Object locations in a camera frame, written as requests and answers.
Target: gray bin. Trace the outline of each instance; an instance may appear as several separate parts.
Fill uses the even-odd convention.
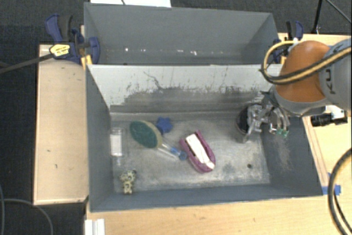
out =
[[[322,195],[300,119],[291,119],[287,140],[264,126],[250,142],[237,142],[237,114],[270,87],[258,64],[277,38],[271,14],[86,3],[85,35],[102,47],[99,64],[86,72],[92,212]],[[172,118],[173,145],[201,130],[214,171],[171,162],[129,134],[122,168],[112,165],[111,126],[158,116]],[[135,192],[124,195],[118,174],[131,168]]]

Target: wooden board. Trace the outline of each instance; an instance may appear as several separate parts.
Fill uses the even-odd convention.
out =
[[[305,35],[332,45],[346,36]],[[40,55],[47,53],[42,46]],[[74,203],[88,195],[84,73],[81,66],[49,60],[39,65],[34,203]],[[309,127],[316,163],[331,171],[351,144],[350,123]],[[314,141],[317,136],[319,146]],[[321,179],[327,181],[322,170]],[[351,170],[346,167],[338,184],[347,218],[352,218]],[[172,209],[100,212],[106,234],[338,234],[324,196]]]

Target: yellow label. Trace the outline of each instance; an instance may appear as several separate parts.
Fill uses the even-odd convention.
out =
[[[50,48],[50,53],[54,54],[57,57],[62,55],[67,55],[70,53],[70,46],[67,44],[55,44]]]

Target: clamp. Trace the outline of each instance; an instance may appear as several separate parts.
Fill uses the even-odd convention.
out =
[[[54,39],[55,45],[49,50],[54,59],[65,59],[81,64],[85,56],[90,55],[93,64],[100,56],[100,45],[97,37],[90,37],[85,42],[78,29],[71,29],[72,16],[53,14],[45,20],[46,32]]]

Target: small bottle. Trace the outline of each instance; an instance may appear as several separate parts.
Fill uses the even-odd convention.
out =
[[[110,155],[117,166],[121,166],[123,158],[124,129],[114,127],[110,132]]]

